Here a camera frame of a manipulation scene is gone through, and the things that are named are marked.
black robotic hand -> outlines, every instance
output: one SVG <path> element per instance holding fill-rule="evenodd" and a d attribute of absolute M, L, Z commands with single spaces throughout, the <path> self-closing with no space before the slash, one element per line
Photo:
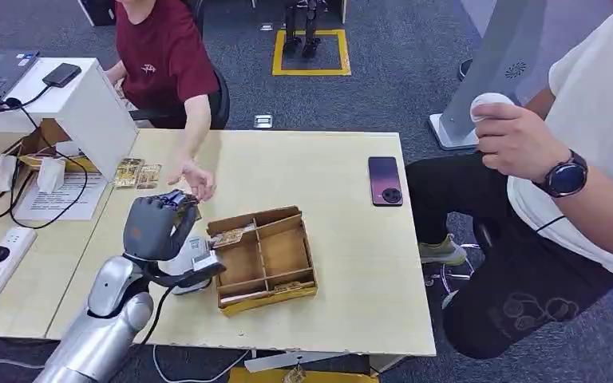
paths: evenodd
<path fill-rule="evenodd" d="M 123 230 L 125 254 L 144 261 L 175 258 L 198 215 L 196 197 L 179 189 L 135 199 Z"/>

humanoid robot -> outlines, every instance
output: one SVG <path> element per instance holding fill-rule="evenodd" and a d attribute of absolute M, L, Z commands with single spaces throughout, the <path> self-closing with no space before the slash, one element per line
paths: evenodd
<path fill-rule="evenodd" d="M 176 286 L 189 287 L 226 270 L 210 254 L 211 262 L 192 265 L 180 275 L 159 269 L 158 261 L 178 255 L 198 214 L 196 198 L 181 190 L 132 203 L 123 233 L 124 254 L 108 259 L 97 273 L 85 305 L 35 383 L 110 380 L 125 365 L 132 341 L 152 317 L 150 282 L 167 287 L 167 295 Z"/>
<path fill-rule="evenodd" d="M 316 19 L 318 18 L 318 6 L 326 4 L 324 0 L 284 0 L 285 1 L 285 23 L 286 41 L 283 44 L 283 52 L 293 54 L 297 50 L 297 45 L 302 43 L 302 39 L 295 36 L 295 19 L 297 9 L 306 8 L 306 27 L 305 42 L 302 48 L 302 57 L 312 58 L 316 54 L 316 48 L 321 42 L 316 37 Z"/>

wristwatch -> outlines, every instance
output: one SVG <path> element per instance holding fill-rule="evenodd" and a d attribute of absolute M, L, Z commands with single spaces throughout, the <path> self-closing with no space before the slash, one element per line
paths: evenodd
<path fill-rule="evenodd" d="M 570 159 L 554 166 L 544 178 L 544 182 L 540 184 L 533 182 L 553 198 L 576 194 L 586 185 L 588 176 L 586 160 L 572 150 L 570 153 Z"/>

light wood tabletop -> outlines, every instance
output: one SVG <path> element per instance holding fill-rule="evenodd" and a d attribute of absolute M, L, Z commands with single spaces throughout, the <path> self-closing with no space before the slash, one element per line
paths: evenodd
<path fill-rule="evenodd" d="M 102 263 L 123 251 L 133 200 L 172 190 L 169 157 L 181 132 L 140 130 L 132 156 L 163 164 L 152 190 L 115 189 L 53 320 L 60 338 Z M 150 342 L 223 348 L 435 355 L 433 331 L 409 198 L 402 207 L 375 207 L 367 160 L 393 156 L 406 193 L 396 133 L 212 131 L 197 160 L 217 176 L 215 196 L 201 205 L 207 222 L 297 205 L 303 211 L 318 293 L 314 297 L 225 317 L 214 287 L 170 296 Z M 184 181 L 176 185 L 186 190 Z M 152 285 L 158 301 L 164 289 Z M 137 341 L 144 336 L 143 331 Z"/>
<path fill-rule="evenodd" d="M 0 153 L 23 133 L 0 133 Z M 109 189 L 89 221 L 58 221 L 37 231 L 38 237 L 0 294 L 0 336 L 43 338 L 66 287 L 100 218 Z M 0 213 L 10 204 L 8 194 L 0 199 Z M 41 222 L 24 221 L 31 225 Z M 8 215 L 0 218 L 0 241 L 17 226 Z"/>

cardboard box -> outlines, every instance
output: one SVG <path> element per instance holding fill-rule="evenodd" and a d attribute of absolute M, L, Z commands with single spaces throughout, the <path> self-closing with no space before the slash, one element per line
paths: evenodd
<path fill-rule="evenodd" d="M 235 229 L 243 232 L 240 239 Z M 227 268 L 216 277 L 218 307 L 225 315 L 316 294 L 307 230 L 296 206 L 208 224 L 212 238 L 223 233 L 237 238 L 213 246 Z"/>
<path fill-rule="evenodd" d="M 43 132 L 45 140 L 52 145 L 55 145 L 58 142 L 70 140 L 67 133 L 52 118 L 44 118 L 39 124 L 39 129 L 41 132 Z M 41 138 L 38 130 L 35 130 L 22 140 L 22 148 L 20 149 L 18 159 L 33 169 L 39 169 L 41 167 L 43 157 L 36 157 L 36 155 L 40 153 L 53 155 L 55 154 L 55 149 L 48 148 L 48 144 L 46 144 Z M 81 169 L 74 162 L 67 160 L 66 158 L 62 159 L 65 161 L 65 170 L 67 172 L 83 172 L 83 169 Z M 81 164 L 86 171 L 97 172 L 97 167 L 88 159 L 88 157 L 79 156 L 74 158 L 74 160 Z"/>

